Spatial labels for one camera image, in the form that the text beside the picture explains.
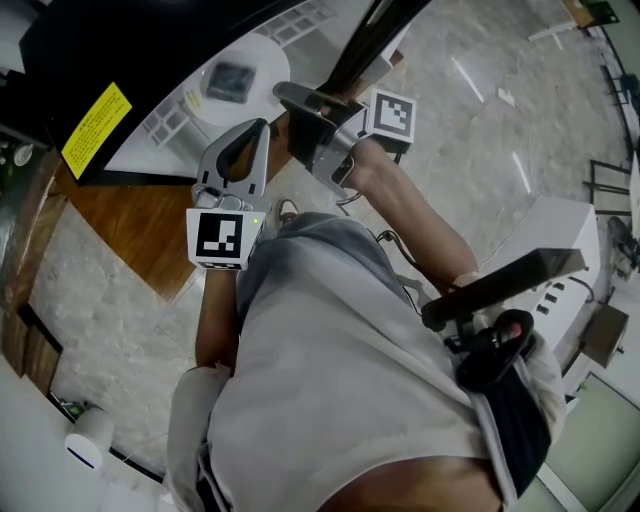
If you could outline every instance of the wooden floor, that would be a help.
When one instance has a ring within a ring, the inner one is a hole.
[[[287,115],[274,124],[279,136],[271,141],[269,180],[291,159]],[[61,171],[61,190],[96,233],[162,298],[175,297],[194,269],[185,216],[193,207],[191,187],[78,187],[68,169]]]

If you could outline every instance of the white t-shirt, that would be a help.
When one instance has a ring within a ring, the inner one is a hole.
[[[194,370],[176,392],[181,405],[174,398],[174,431],[202,439],[203,427],[183,425],[198,414],[180,408],[194,387],[210,389],[200,408],[211,411],[206,440],[223,507],[314,511],[386,463],[489,457],[452,356],[405,301],[338,247],[307,237],[269,243],[284,256],[271,255],[253,298],[233,378]],[[550,352],[544,358],[557,384],[557,363]],[[176,437],[168,453],[174,481],[182,480],[177,461],[193,461],[196,447],[178,442],[172,450]]]

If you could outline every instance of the hand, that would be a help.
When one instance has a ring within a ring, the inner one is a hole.
[[[354,167],[344,185],[361,194],[365,194],[376,182],[379,173],[384,172],[390,165],[396,165],[382,146],[370,137],[358,142],[352,155]]]

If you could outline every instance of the white wall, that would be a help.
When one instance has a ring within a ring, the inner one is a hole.
[[[158,483],[109,456],[101,473],[70,457],[71,424],[0,356],[0,510],[2,512],[162,512]]]

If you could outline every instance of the yellow warning label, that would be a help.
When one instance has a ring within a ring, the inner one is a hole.
[[[76,179],[82,175],[93,155],[129,110],[131,104],[118,86],[111,83],[82,118],[62,148],[62,156]]]

